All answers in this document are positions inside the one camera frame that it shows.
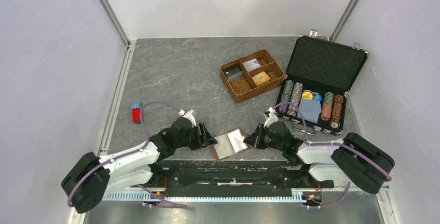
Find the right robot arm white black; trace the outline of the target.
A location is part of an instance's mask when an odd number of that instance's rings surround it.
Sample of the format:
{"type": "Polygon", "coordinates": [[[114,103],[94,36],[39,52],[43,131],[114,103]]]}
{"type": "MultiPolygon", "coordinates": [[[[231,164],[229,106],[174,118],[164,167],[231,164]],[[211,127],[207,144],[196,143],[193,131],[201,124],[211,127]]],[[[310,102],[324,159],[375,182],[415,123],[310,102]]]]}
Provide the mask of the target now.
{"type": "Polygon", "coordinates": [[[274,122],[268,127],[259,124],[243,141],[256,149],[281,151],[291,165],[305,166],[299,178],[307,187],[326,180],[346,181],[377,194],[392,180],[390,173],[395,166],[390,155],[353,132],[333,141],[308,141],[295,138],[285,123],[274,122]]]}

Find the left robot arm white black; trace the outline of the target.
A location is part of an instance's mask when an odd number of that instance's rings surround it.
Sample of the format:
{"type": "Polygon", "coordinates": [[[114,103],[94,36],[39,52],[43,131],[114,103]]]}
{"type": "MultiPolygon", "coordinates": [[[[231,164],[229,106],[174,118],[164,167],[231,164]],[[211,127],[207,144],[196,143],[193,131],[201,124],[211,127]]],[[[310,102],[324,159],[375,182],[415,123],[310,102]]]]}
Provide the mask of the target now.
{"type": "Polygon", "coordinates": [[[163,172],[157,164],[179,148],[190,150],[217,144],[203,122],[193,124],[177,118],[169,128],[161,130],[135,147],[98,157],[84,154],[61,182],[69,207],[82,214],[96,207],[104,197],[124,188],[148,183],[157,186],[163,172]]]}

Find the brown leather card holder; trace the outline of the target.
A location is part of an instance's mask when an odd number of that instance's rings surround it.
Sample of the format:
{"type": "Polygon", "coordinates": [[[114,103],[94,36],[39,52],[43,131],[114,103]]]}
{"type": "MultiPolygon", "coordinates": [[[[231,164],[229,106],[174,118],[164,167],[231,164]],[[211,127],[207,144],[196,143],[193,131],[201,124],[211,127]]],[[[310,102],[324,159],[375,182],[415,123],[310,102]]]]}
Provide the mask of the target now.
{"type": "Polygon", "coordinates": [[[215,137],[217,143],[211,146],[214,159],[222,161],[249,150],[250,146],[244,142],[247,137],[241,128],[215,137]]]}

